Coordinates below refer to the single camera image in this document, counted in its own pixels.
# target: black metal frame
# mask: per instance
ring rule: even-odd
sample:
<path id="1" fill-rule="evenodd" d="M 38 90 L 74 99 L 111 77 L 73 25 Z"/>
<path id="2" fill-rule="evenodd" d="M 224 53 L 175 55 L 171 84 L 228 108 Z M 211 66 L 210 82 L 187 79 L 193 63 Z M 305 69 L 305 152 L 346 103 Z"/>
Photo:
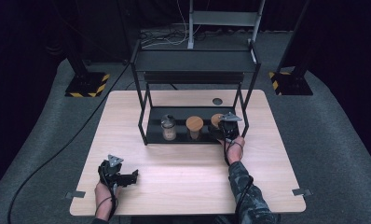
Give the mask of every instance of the black metal frame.
<path id="1" fill-rule="evenodd" d="M 251 94 L 252 94 L 252 90 L 253 90 L 253 87 L 254 87 L 254 84 L 255 84 L 255 81 L 256 81 L 256 77 L 258 75 L 258 72 L 259 72 L 259 69 L 260 69 L 260 66 L 261 66 L 261 63 L 259 62 L 259 59 L 258 59 L 258 56 L 255 52 L 255 47 L 254 47 L 254 43 L 251 42 L 249 44 L 249 51 L 250 53 L 252 54 L 252 57 L 253 57 L 253 62 L 251 63 L 254 63 L 255 65 L 255 70 L 252 72 L 253 73 L 253 76 L 252 76 L 252 80 L 250 82 L 250 85 L 249 85 L 249 89 L 248 89 L 248 92 L 246 94 L 246 98 L 243 100 L 243 95 L 241 93 L 241 84 L 242 84 L 242 81 L 243 81 L 243 77 L 244 77 L 244 73 L 240 75 L 239 72 L 236 72 L 236 73 L 231 73 L 231 72 L 221 72 L 221 71 L 214 71 L 214 72 L 207 72 L 206 74 L 210 74 L 210 73 L 222 73 L 222 75 L 227 75 L 228 74 L 233 74 L 233 75 L 237 75 L 238 78 L 240 78 L 241 76 L 241 80 L 238 79 L 236 81 L 231 81 L 231 80 L 212 80 L 212 81 L 209 81 L 209 80 L 188 80 L 187 82 L 184 82 L 184 81 L 176 81 L 176 80 L 165 80 L 165 76 L 167 77 L 170 77 L 172 75 L 172 73 L 165 73 L 163 72 L 165 75 L 164 77 L 161 79 L 161 80 L 151 80 L 150 82 L 148 81 L 149 78 L 147 78 L 147 81 L 145 82 L 145 93 L 144 93 L 144 96 L 142 96 L 142 91 L 141 91 L 141 87 L 140 87 L 140 84 L 139 84 L 139 78 L 138 78 L 138 72 L 143 72 L 143 71 L 138 71 L 137 69 L 137 57 L 138 57 L 138 53 L 142 50 L 141 48 L 141 42 L 140 40 L 137 41 L 136 43 L 136 47 L 134 48 L 134 52 L 132 54 L 132 57 L 131 57 L 131 70 L 132 70 L 132 74 L 133 74 L 133 78 L 134 78 L 134 82 L 135 82 L 135 85 L 136 85 L 136 90 L 137 90 L 137 94 L 138 94 L 138 98 L 139 98 L 139 101 L 140 101 L 140 105 L 141 105 L 141 108 L 142 108 L 142 111 L 141 111 L 141 114 L 140 114 L 140 118 L 139 118 L 139 122 L 138 122 L 138 127 L 139 127 L 139 130 L 140 130 L 140 133 L 142 135 L 142 138 L 143 138 L 143 141 L 144 141 L 144 144 L 147 145 L 148 143 L 152 143 L 151 141 L 149 142 L 148 139 L 147 139 L 147 136 L 146 134 L 148 133 L 148 129 L 150 127 L 152 127 L 152 125 L 150 125 L 150 121 L 149 120 L 149 123 L 147 125 L 147 132 L 144 131 L 144 128 L 143 128 L 143 119 L 144 119 L 144 112 L 145 112 L 145 107 L 146 107 L 146 104 L 147 104 L 147 100 L 150 104 L 150 116 L 151 116 L 151 113 L 153 110 L 155 109 L 192 109 L 192 108 L 203 108 L 204 111 L 209 111 L 209 110 L 217 110 L 217 109 L 225 109 L 225 110 L 229 110 L 231 112 L 235 112 L 235 107 L 236 107 L 236 104 L 238 103 L 238 98 L 240 100 L 240 107 L 241 107 L 241 111 L 243 113 L 243 118 L 244 118 L 244 123 L 245 123 L 245 126 L 244 126 L 244 129 L 243 129 L 243 132 L 241 134 L 241 136 L 245 136 L 248 129 L 249 129 L 249 120 L 247 118 L 247 113 L 246 113 L 246 108 L 247 108 L 247 105 L 249 103 L 249 100 L 250 100 L 250 97 L 251 97 Z M 144 77 L 145 76 L 148 76 L 148 75 L 152 75 L 151 73 L 144 73 Z M 210 83 L 210 84 L 237 84 L 238 87 L 237 87 L 237 92 L 236 92 L 236 95 L 235 95 L 235 99 L 234 99 L 234 104 L 233 106 L 154 106 L 153 105 L 153 101 L 152 101 L 152 97 L 151 97 L 151 94 L 150 94 L 150 86 L 149 84 L 206 84 L 206 83 Z M 198 144 L 202 144 L 202 143 L 217 143 L 217 141 L 215 141 L 215 139 L 211 139 L 211 140 L 204 140 L 204 141 L 186 141 L 184 140 L 184 137 L 183 137 L 183 140 L 180 140 L 180 141 L 166 141 L 166 142 L 161 142 L 161 141 L 157 141 L 157 142 L 153 142 L 153 143 L 173 143 L 173 144 L 192 144 L 192 143 L 198 143 Z"/>

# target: camouflage sleeve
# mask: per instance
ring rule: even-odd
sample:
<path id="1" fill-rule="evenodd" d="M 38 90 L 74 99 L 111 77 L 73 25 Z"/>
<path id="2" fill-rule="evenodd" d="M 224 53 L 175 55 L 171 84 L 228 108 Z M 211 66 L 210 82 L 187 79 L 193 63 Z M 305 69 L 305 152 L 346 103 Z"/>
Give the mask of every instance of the camouflage sleeve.
<path id="1" fill-rule="evenodd" d="M 235 201 L 238 203 L 244 188 L 249 182 L 249 172 L 240 161 L 233 162 L 229 166 L 229 182 Z M 240 223 L 253 224 L 276 223 L 276 216 L 270 212 L 262 197 L 261 190 L 255 185 L 249 188 L 240 205 L 239 221 Z"/>

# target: wooden tabletop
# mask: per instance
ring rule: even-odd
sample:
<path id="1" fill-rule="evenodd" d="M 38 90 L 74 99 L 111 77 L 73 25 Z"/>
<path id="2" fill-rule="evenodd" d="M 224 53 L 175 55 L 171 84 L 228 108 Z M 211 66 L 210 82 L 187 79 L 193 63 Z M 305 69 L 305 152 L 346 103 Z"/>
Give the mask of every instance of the wooden tabletop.
<path id="1" fill-rule="evenodd" d="M 213 98 L 223 105 L 233 104 L 235 91 L 151 91 L 154 105 L 213 106 Z M 121 173 L 139 170 L 136 185 L 122 189 L 116 215 L 197 215 L 233 214 L 235 200 L 228 181 L 228 167 L 220 145 L 149 144 L 144 145 L 137 127 L 140 104 L 136 91 L 113 91 L 93 139 L 77 190 L 84 198 L 74 198 L 70 213 L 93 216 L 94 188 L 98 166 L 107 155 L 124 159 Z M 240 107 L 236 113 L 242 118 Z M 269 208 L 275 213 L 302 212 L 302 196 L 294 196 L 298 183 L 267 98 L 253 91 L 247 108 L 249 130 L 242 162 L 261 188 Z M 144 116 L 147 127 L 148 109 Z M 240 132 L 244 127 L 239 122 Z"/>

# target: round wooden lid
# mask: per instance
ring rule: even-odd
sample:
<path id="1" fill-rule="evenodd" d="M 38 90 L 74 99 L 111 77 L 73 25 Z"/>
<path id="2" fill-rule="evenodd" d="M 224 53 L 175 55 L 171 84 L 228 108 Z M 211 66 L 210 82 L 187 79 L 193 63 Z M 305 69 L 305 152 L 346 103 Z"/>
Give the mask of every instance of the round wooden lid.
<path id="1" fill-rule="evenodd" d="M 214 127 L 218 128 L 218 123 L 220 122 L 220 117 L 223 116 L 223 114 L 215 114 L 211 118 L 212 125 Z"/>
<path id="2" fill-rule="evenodd" d="M 192 116 L 186 120 L 185 125 L 191 132 L 197 132 L 203 127 L 203 119 Z"/>

